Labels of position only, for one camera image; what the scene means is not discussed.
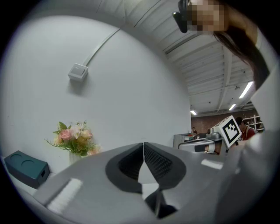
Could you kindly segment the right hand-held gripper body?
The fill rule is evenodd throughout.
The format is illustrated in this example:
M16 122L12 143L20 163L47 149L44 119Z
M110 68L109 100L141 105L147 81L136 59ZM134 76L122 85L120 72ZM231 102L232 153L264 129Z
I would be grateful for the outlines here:
M236 144L241 136L241 130L234 117L231 115L210 129L207 137L212 143L205 146L205 153L227 154L229 149Z

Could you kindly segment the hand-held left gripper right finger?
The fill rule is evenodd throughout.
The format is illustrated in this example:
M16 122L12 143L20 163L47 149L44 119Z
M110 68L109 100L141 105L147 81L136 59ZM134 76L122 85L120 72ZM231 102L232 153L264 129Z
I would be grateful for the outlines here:
M176 187L186 175L185 163L173 153L173 148L157 143L143 144L144 160L160 190Z

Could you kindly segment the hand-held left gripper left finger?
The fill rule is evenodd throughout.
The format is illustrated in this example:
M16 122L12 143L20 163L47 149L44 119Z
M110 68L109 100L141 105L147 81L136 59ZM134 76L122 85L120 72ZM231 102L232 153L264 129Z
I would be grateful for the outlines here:
M142 193L138 178L144 162L143 147L143 143L136 143L111 150L115 154L107 162L105 173L118 189L128 193Z

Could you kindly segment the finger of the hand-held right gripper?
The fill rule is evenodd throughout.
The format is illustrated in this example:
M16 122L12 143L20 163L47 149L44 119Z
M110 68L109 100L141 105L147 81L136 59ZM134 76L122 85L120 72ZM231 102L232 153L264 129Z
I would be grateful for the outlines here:
M204 153L214 153L215 152L215 144L207 143L201 145L195 145L195 152L204 152Z

